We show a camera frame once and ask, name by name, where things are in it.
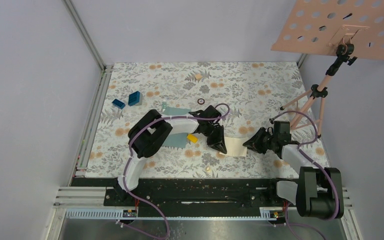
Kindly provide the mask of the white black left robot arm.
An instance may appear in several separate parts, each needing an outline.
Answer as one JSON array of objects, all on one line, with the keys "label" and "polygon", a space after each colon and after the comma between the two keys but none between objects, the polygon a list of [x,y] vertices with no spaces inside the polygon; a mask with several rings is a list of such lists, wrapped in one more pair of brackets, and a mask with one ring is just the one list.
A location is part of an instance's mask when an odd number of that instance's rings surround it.
[{"label": "white black left robot arm", "polygon": [[190,111],[183,115],[165,115],[155,109],[147,112],[128,132],[130,156],[113,187],[116,199],[124,206],[134,202],[134,189],[139,184],[147,159],[160,150],[170,135],[202,134],[206,137],[208,147],[227,154],[224,127],[219,123],[230,111],[230,107],[224,105],[227,107],[224,114],[212,105],[204,110]]}]

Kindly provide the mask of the tan lined letter paper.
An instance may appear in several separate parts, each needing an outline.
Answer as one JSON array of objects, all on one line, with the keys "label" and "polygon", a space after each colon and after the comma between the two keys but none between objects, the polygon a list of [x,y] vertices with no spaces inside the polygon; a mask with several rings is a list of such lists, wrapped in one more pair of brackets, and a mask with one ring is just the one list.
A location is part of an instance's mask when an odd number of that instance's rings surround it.
[{"label": "tan lined letter paper", "polygon": [[246,138],[233,138],[225,136],[224,141],[227,153],[224,153],[223,155],[230,157],[247,156],[247,147],[243,146],[243,144],[247,141]]}]

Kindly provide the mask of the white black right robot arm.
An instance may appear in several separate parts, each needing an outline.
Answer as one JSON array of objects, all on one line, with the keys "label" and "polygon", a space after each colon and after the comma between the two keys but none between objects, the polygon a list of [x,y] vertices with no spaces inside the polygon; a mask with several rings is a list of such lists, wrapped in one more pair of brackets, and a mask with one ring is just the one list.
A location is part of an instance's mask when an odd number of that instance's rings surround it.
[{"label": "white black right robot arm", "polygon": [[287,200],[302,217],[332,220],[343,216],[341,172],[311,160],[300,149],[300,143],[292,139],[288,121],[273,121],[273,127],[261,127],[243,146],[259,154],[272,151],[298,173],[296,181],[278,180],[275,187],[267,191],[266,198],[271,205],[279,206]]}]

